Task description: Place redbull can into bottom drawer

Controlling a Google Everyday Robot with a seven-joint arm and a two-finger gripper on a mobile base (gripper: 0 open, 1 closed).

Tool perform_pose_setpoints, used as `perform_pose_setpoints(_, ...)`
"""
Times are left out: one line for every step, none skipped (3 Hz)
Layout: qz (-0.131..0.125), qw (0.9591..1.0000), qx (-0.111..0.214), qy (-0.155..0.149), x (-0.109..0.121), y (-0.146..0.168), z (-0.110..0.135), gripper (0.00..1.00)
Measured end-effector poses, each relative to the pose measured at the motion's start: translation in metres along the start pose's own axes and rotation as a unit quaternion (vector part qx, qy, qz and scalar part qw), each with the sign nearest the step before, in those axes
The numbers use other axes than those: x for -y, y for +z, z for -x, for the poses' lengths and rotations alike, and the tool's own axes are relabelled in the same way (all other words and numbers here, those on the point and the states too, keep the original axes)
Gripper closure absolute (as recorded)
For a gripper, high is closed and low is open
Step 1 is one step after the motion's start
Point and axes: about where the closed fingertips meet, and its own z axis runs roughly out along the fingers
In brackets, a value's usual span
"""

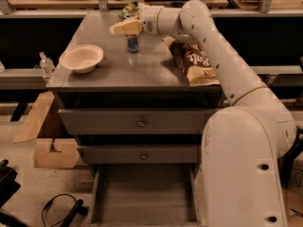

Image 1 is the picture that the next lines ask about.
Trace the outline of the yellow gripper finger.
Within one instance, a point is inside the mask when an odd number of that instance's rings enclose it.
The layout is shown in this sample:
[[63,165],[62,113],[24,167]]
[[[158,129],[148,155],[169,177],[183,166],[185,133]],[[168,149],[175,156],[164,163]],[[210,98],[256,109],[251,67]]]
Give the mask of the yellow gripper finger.
[[138,35],[143,26],[137,19],[126,19],[110,26],[109,30],[113,35]]

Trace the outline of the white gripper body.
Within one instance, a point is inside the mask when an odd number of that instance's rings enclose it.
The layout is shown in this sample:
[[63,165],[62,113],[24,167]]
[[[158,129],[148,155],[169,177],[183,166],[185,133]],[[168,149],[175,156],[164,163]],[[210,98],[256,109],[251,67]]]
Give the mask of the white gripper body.
[[158,18],[163,7],[146,7],[140,12],[140,21],[145,33],[159,35]]

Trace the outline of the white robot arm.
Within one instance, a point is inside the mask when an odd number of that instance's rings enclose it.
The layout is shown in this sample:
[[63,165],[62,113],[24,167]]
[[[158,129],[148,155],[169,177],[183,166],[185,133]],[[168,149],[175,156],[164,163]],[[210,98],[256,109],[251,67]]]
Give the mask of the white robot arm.
[[204,48],[229,102],[203,131],[208,227],[288,227],[278,159],[294,143],[294,118],[219,32],[205,3],[144,7],[139,17],[116,23],[110,31],[190,38]]

